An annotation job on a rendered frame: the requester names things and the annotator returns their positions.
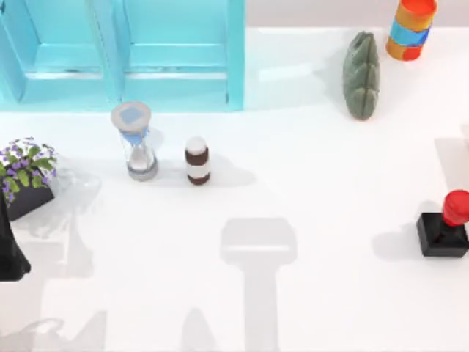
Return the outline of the purple flower plant pot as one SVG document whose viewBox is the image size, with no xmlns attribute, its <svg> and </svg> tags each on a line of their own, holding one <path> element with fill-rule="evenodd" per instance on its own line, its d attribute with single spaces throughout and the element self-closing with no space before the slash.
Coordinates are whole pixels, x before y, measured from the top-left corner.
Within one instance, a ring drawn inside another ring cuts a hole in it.
<svg viewBox="0 0 469 352">
<path fill-rule="evenodd" d="M 0 148 L 0 189 L 10 221 L 15 221 L 54 199 L 55 149 L 32 137 L 14 139 Z"/>
</svg>

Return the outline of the light blue rack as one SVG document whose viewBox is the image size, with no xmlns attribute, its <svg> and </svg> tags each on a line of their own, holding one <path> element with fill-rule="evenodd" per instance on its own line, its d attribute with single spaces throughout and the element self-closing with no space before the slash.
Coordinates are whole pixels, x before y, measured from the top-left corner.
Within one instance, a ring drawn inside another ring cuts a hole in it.
<svg viewBox="0 0 469 352">
<path fill-rule="evenodd" d="M 0 111 L 239 111 L 245 0 L 0 0 Z"/>
</svg>

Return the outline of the brown and white bottle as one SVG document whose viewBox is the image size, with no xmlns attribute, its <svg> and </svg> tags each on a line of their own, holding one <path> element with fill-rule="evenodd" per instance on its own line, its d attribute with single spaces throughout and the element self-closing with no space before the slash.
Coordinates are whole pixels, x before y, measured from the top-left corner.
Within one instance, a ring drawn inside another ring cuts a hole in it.
<svg viewBox="0 0 469 352">
<path fill-rule="evenodd" d="M 204 185 L 210 179 L 210 154 L 206 141 L 191 137 L 185 146 L 186 175 L 195 186 Z"/>
</svg>

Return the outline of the grey and blue hourglass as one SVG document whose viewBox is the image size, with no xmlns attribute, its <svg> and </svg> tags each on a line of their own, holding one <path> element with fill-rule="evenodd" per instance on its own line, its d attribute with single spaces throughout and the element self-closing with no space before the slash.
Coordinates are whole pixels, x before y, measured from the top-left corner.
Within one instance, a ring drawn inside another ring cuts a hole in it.
<svg viewBox="0 0 469 352">
<path fill-rule="evenodd" d="M 136 100 L 121 103 L 111 112 L 111 121 L 121 136 L 128 174 L 140 182 L 153 179 L 158 171 L 150 138 L 151 117 L 149 106 Z"/>
</svg>

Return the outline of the red and black stamp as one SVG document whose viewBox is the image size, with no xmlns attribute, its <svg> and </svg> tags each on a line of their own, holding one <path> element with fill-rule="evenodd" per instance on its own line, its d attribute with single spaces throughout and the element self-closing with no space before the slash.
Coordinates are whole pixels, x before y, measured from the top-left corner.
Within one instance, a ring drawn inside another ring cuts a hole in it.
<svg viewBox="0 0 469 352">
<path fill-rule="evenodd" d="M 424 257 L 462 258 L 469 251 L 469 191 L 449 192 L 441 212 L 424 212 L 416 223 Z"/>
</svg>

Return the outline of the orange and blue cup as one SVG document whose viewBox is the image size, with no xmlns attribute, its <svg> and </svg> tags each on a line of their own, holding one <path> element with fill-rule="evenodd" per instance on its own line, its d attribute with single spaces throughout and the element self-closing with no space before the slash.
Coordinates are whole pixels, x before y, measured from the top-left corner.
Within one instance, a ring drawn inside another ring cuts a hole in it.
<svg viewBox="0 0 469 352">
<path fill-rule="evenodd" d="M 420 57 L 432 27 L 437 0 L 399 0 L 386 43 L 386 51 L 397 60 Z"/>
</svg>

